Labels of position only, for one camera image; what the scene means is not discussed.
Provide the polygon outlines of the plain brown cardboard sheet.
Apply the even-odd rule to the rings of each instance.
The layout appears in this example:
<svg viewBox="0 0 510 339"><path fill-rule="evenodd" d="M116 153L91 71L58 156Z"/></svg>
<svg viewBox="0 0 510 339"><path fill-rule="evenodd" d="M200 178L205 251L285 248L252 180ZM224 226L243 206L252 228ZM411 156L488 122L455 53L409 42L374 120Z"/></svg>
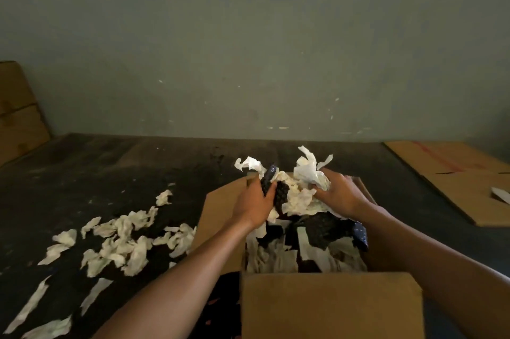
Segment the plain brown cardboard sheet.
<svg viewBox="0 0 510 339"><path fill-rule="evenodd" d="M51 140L20 64L0 61L0 167Z"/></svg>

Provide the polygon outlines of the white fabric scrap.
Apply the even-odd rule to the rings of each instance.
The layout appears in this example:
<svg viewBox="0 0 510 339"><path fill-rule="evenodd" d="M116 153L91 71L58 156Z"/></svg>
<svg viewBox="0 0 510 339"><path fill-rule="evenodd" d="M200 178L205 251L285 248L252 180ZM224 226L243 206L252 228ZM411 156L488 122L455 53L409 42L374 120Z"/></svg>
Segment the white fabric scrap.
<svg viewBox="0 0 510 339"><path fill-rule="evenodd" d="M328 155L325 161L317 162L314 153L305 146L300 146L298 149L303 153L303 156L299 157L296 162L296 167L293 170L294 179L315 185L324 191L329 190L330 180L321 169L333 160L333 154Z"/></svg>
<svg viewBox="0 0 510 339"><path fill-rule="evenodd" d="M244 168L247 168L250 171L256 171L260 179L263 178L266 172L266 169L263 167L260 161L249 156L244 161L241 161L241 158L238 158L234 162L234 167L240 171L243 171Z"/></svg>

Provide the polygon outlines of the scattered white scraps group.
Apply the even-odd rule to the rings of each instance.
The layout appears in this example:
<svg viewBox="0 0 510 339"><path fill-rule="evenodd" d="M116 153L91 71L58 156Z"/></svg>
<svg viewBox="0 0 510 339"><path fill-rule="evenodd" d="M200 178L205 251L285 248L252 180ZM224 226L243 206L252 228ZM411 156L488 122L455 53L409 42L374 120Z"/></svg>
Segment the scattered white scraps group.
<svg viewBox="0 0 510 339"><path fill-rule="evenodd" d="M132 233L152 226L161 207L170 205L167 189L156 197L156 203L149 210L131 211L107 222L101 223L101 216L92 218L85 224L80 235L86 239L88 233L103 239L100 250L88 249L83 253L80 268L86 269L87 278L99 277L109 265L114 265L124 276L138 275L148 264L148 252L155 246L166 245L171 259L188 254L195 238L197 227L192 228L186 223L180 226L164 227L163 235L149 238L139 235L134 238ZM78 312L73 312L64 319L56 319L38 326L22 335L21 339L57 339L67 335L73 321L84 317L90 306L101 292L106 290L113 280L99 277L85 299L81 302Z"/></svg>

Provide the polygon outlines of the dark dotted fabric scrap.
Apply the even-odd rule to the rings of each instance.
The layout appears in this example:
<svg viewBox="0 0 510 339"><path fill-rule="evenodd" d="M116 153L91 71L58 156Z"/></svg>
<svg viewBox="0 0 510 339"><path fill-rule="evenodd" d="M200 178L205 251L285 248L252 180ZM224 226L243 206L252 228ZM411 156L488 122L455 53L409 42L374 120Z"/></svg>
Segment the dark dotted fabric scrap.
<svg viewBox="0 0 510 339"><path fill-rule="evenodd" d="M272 182L277 182L275 196L273 198L273 206L278 212L282 212L282 206L288 201L289 185L284 181L277 180L278 167L272 164L269 169L266 170L261 179L261 188L264 196L267 195Z"/></svg>

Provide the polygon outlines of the person's right hand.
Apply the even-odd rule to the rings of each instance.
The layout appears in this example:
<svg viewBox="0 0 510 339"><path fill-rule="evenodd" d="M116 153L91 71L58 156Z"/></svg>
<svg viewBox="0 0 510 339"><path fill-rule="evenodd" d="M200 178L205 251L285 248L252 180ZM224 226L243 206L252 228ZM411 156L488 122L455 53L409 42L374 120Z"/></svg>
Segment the person's right hand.
<svg viewBox="0 0 510 339"><path fill-rule="evenodd" d="M342 175L328 168L321 171L330 180L331 202L322 202L335 214L355 221L366 221L372 204L366 199L351 177Z"/></svg>

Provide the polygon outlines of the person's left hand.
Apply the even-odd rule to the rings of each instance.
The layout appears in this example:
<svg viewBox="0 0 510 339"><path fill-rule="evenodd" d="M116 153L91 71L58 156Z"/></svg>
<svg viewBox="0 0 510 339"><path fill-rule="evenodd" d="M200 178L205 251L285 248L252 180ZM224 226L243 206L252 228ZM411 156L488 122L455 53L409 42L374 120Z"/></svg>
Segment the person's left hand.
<svg viewBox="0 0 510 339"><path fill-rule="evenodd" d="M234 224L249 234L262 226L269 217L270 211L263 211L264 194L258 178L249 181L247 187L239 195L233 209Z"/></svg>

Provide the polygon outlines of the open brown cardboard box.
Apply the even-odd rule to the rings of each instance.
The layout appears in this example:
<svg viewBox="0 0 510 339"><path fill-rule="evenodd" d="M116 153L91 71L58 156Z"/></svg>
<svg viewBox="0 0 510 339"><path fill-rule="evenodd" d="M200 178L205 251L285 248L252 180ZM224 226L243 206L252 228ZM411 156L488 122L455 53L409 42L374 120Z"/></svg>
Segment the open brown cardboard box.
<svg viewBox="0 0 510 339"><path fill-rule="evenodd" d="M220 275L240 272L241 339L425 339L422 291L410 274L368 272L250 274L246 242Z"/></svg>

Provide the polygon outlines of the person's right forearm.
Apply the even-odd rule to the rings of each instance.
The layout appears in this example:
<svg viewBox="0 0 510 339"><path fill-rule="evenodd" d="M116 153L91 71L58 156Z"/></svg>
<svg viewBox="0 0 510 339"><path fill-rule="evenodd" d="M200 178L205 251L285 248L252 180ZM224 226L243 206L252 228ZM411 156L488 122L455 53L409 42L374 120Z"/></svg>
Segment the person's right forearm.
<svg viewBox="0 0 510 339"><path fill-rule="evenodd" d="M376 233L469 339L510 339L510 278L362 202L352 215Z"/></svg>

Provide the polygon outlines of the person's left forearm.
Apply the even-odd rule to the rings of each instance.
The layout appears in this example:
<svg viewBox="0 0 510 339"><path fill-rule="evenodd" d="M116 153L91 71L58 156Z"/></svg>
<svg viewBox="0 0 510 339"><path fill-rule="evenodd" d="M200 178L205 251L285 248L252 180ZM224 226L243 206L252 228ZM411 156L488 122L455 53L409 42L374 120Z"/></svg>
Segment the person's left forearm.
<svg viewBox="0 0 510 339"><path fill-rule="evenodd" d="M228 258L258 227L237 214L186 259L120 308L92 339L187 339Z"/></svg>

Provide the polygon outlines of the dark cloth with red specks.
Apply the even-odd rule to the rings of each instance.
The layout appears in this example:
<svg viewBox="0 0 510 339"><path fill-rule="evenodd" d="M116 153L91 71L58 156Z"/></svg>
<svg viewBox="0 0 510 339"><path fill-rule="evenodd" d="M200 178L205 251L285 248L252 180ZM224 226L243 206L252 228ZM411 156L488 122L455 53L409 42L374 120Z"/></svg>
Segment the dark cloth with red specks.
<svg viewBox="0 0 510 339"><path fill-rule="evenodd" d="M188 339L241 339L240 272L220 276Z"/></svg>

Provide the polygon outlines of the flattened cardboard sheet red stripe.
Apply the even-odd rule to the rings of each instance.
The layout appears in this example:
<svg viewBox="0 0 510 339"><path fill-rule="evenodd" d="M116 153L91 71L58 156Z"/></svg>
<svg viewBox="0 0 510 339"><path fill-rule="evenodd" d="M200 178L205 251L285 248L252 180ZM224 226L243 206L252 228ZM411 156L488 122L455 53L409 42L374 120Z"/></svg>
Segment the flattened cardboard sheet red stripe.
<svg viewBox="0 0 510 339"><path fill-rule="evenodd" d="M510 193L510 163L463 142L384 142L478 227L509 227L510 206L491 187Z"/></svg>

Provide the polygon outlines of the small white pointed scrap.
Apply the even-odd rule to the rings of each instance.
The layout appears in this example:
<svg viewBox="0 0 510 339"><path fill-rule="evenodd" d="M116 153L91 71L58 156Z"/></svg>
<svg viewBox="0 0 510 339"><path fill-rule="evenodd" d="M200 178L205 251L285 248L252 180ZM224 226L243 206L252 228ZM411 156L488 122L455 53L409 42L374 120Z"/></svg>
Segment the small white pointed scrap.
<svg viewBox="0 0 510 339"><path fill-rule="evenodd" d="M510 206L510 193L504 189L491 187L492 197Z"/></svg>

